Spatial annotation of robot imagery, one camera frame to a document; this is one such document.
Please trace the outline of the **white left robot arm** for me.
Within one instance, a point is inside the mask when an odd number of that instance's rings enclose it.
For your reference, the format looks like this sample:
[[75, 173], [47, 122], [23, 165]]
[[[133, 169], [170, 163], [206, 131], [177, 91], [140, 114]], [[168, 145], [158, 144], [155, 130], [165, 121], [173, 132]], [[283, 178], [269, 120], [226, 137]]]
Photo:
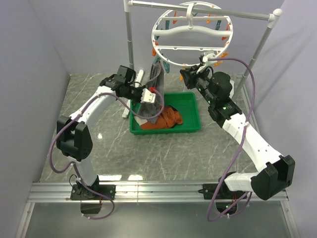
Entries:
[[57, 120], [56, 147], [76, 167], [76, 172], [85, 183], [82, 193], [88, 199], [95, 199], [100, 193], [100, 187], [95, 184], [98, 175], [89, 158], [93, 148], [89, 128], [118, 98], [140, 102], [144, 88], [133, 86], [135, 78], [135, 70], [121, 65], [116, 74], [100, 82], [96, 92], [80, 109]]

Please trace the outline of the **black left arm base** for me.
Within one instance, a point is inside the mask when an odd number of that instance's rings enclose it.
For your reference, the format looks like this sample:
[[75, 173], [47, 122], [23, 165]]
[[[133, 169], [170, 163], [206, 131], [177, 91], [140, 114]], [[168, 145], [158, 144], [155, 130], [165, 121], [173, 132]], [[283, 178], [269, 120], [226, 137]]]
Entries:
[[[114, 184], [99, 184], [89, 187], [91, 190], [114, 199], [116, 186]], [[100, 200], [102, 197], [89, 190], [82, 184], [78, 183], [72, 186], [70, 200]]]

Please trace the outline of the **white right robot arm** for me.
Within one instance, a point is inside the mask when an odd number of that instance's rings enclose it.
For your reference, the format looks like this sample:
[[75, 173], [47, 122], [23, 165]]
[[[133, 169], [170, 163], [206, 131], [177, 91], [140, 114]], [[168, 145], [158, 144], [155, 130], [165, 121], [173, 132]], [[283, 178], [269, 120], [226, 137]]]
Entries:
[[289, 187], [293, 180], [295, 160], [270, 146], [252, 127], [242, 110], [232, 101], [230, 76], [214, 72], [211, 67], [200, 71], [198, 66], [180, 70], [185, 86], [197, 89], [208, 103], [208, 112], [220, 128], [230, 134], [251, 158], [255, 173], [229, 172], [219, 179], [214, 194], [230, 198], [236, 191], [253, 192], [268, 200]]

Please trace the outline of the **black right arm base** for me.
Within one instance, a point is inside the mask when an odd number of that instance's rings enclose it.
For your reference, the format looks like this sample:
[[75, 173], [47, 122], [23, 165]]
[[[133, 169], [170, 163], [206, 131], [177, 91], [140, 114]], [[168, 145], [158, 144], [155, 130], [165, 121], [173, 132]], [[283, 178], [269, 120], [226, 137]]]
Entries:
[[[211, 200], [213, 195], [216, 192], [216, 188], [218, 186], [218, 183], [204, 183], [202, 186], [203, 187], [198, 190], [198, 193], [203, 195], [204, 200]], [[223, 182], [221, 184], [221, 187], [220, 187], [215, 199], [216, 200], [217, 199], [237, 200], [240, 197], [242, 197], [243, 199], [247, 198], [247, 196], [245, 195], [245, 192], [243, 192], [243, 191], [230, 191], [228, 186], [225, 184], [225, 182]]]

